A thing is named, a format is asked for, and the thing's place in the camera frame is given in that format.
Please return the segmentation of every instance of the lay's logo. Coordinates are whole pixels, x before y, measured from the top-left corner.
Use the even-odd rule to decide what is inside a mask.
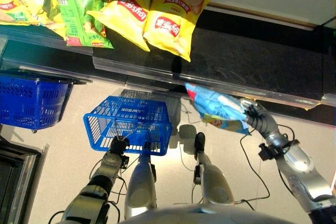
[[[11,9],[14,9],[15,7],[16,5],[14,5],[13,1],[8,4],[0,4],[1,10],[11,10]]]
[[[118,5],[122,5],[133,14],[139,21],[145,21],[147,12],[142,9],[135,0],[118,0]]]
[[[155,22],[155,28],[161,28],[169,31],[174,37],[180,32],[180,26],[166,17],[159,17]]]

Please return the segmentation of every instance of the black cable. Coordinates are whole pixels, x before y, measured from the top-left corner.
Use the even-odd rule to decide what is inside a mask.
[[[58,211],[58,212],[54,213],[54,214],[52,215],[52,217],[49,219],[48,224],[51,224],[53,218],[54,218],[56,215],[58,215],[58,214],[60,214],[60,213],[62,213],[62,212],[64,212],[64,211]]]
[[[183,110],[181,110],[181,111],[187,114],[187,116],[188,116],[188,121],[189,121],[190,124],[201,123],[201,122],[202,122],[202,120],[200,120],[200,121],[195,121],[195,122],[190,121],[189,114],[191,114],[191,112],[187,109],[187,107],[186,107],[183,103],[181,103],[181,105],[185,108],[185,111],[183,111]]]
[[[195,187],[196,187],[196,184],[194,184],[193,189],[191,190],[191,203],[194,202],[194,189],[195,189]],[[197,202],[197,204],[201,203],[202,200],[203,200],[203,197],[199,200],[199,202]]]
[[[181,142],[179,142],[179,147],[180,147],[181,162],[182,162],[183,166],[184,166],[187,170],[193,172],[194,170],[189,169],[189,168],[184,164],[184,162],[183,162],[183,159],[182,159],[182,151],[181,151]]]
[[[336,19],[336,16],[333,16],[332,18],[328,19],[326,22],[324,22],[323,24],[321,24],[320,26],[325,26],[326,24],[332,22],[333,20]]]
[[[123,183],[122,183],[122,186],[120,187],[120,190],[119,190],[119,193],[118,193],[117,202],[115,202],[115,204],[118,204],[119,198],[120,198],[120,195],[121,195],[121,190],[124,187],[124,185],[126,185],[126,182],[125,182],[125,180],[123,178],[120,178],[120,177],[118,177],[118,178],[121,179],[121,180],[123,180]]]
[[[281,126],[281,127],[285,127],[285,128],[290,129],[290,131],[291,131],[292,134],[293,134],[293,139],[292,139],[292,140],[295,139],[295,133],[294,133],[294,130],[293,130],[291,127],[289,127],[289,126],[287,126],[287,125],[283,125],[283,124],[278,124],[278,126]]]
[[[248,204],[248,206],[249,206],[253,211],[255,211],[255,209],[254,209],[253,206],[250,204],[250,202],[248,202],[248,200],[241,199],[240,201],[241,201],[240,203],[245,202],[246,204]]]
[[[285,183],[285,180],[283,179],[283,176],[282,176],[282,174],[281,174],[280,169],[278,169],[278,172],[279,172],[279,175],[280,175],[280,178],[281,178],[283,184],[285,185],[285,187],[287,188],[287,190],[290,192],[290,194],[292,194],[292,195],[294,196],[293,192],[290,190],[290,188],[289,188],[289,187],[287,186],[287,184]]]
[[[95,167],[99,164],[99,162],[101,162],[102,160],[103,160],[102,158],[99,159],[99,160],[95,163],[95,165],[93,166],[93,168],[92,168],[92,170],[90,171],[90,174],[89,174],[89,180],[90,180],[91,177],[92,177],[93,170],[94,170]]]
[[[118,211],[118,222],[120,221],[120,210],[119,208],[117,207],[117,205],[113,202],[113,201],[108,201],[112,206],[114,206],[116,208],[116,210]]]
[[[194,184],[193,189],[191,190],[191,204],[193,203],[195,186],[196,186],[196,184]]]
[[[126,188],[126,190],[127,190],[127,184],[126,184],[126,181],[125,181],[122,177],[117,176],[117,178],[120,179],[121,181],[123,181],[123,183],[125,184],[125,188]]]
[[[139,157],[137,157],[130,165],[128,165],[127,167],[126,167],[126,169],[125,170],[123,170],[121,173],[123,174],[124,172],[126,172],[126,170],[128,169],[128,168],[130,168],[130,166],[131,165],[133,165],[134,163],[135,163],[135,161],[137,161],[139,159]]]
[[[245,157],[246,157],[246,159],[247,159],[247,163],[248,163],[248,165],[250,166],[250,168],[251,168],[251,170],[254,172],[254,174],[260,179],[260,181],[263,183],[263,185],[264,185],[264,187],[265,187],[265,189],[266,189],[266,191],[267,191],[267,196],[264,196],[264,197],[257,197],[257,198],[253,198],[253,199],[247,199],[246,201],[252,201],[252,200],[257,200],[257,199],[267,199],[267,198],[269,198],[270,197],[270,192],[269,192],[269,190],[268,190],[268,187],[266,186],[266,184],[265,184],[265,182],[264,182],[264,180],[260,177],[260,175],[253,169],[253,167],[252,167],[252,165],[251,165],[251,162],[250,162],[250,160],[249,160],[249,158],[248,158],[248,156],[247,156],[247,154],[246,154],[246,151],[245,151],[245,149],[244,149],[244,147],[243,147],[243,144],[242,144],[242,140],[245,138],[245,137],[247,137],[247,136],[249,136],[249,135],[251,135],[251,133],[253,132],[253,131],[255,131],[256,129],[254,129],[254,130],[252,130],[251,132],[249,132],[249,133],[247,133],[245,136],[243,136],[241,139],[240,139],[240,145],[241,145],[241,147],[242,147],[242,150],[243,150],[243,152],[244,152],[244,154],[245,154]]]

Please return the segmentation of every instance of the basket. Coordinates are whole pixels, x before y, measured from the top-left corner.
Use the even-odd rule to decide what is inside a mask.
[[[0,74],[0,123],[33,131],[58,122],[68,83]]]
[[[172,124],[164,102],[109,96],[83,119],[96,151],[107,151],[118,135],[130,141],[127,153],[163,156],[167,152]]]

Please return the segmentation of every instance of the metal arm segment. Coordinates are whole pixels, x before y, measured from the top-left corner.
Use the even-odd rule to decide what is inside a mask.
[[[204,153],[205,136],[199,132],[195,138],[195,169],[194,182],[201,184],[203,203],[215,205],[233,205],[234,199],[231,189],[221,170],[211,164]]]
[[[260,104],[246,99],[242,99],[241,103],[247,110],[247,123],[257,129],[268,144],[267,148],[263,146],[262,151],[270,156],[265,157],[263,152],[262,159],[276,159],[293,195],[309,213],[313,223],[336,223],[336,198],[327,181],[315,169],[312,159],[300,148],[299,142],[285,138],[273,117]]]
[[[114,138],[90,182],[65,210],[59,224],[105,224],[110,206],[108,198],[118,171],[127,165],[122,156],[127,142]]]

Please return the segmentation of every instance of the blue shopping basket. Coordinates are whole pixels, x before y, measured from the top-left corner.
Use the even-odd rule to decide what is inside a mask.
[[[56,124],[68,82],[0,73],[0,123],[33,131]]]
[[[164,102],[109,96],[83,119],[94,150],[107,151],[118,135],[130,141],[127,153],[167,152],[172,124]]]

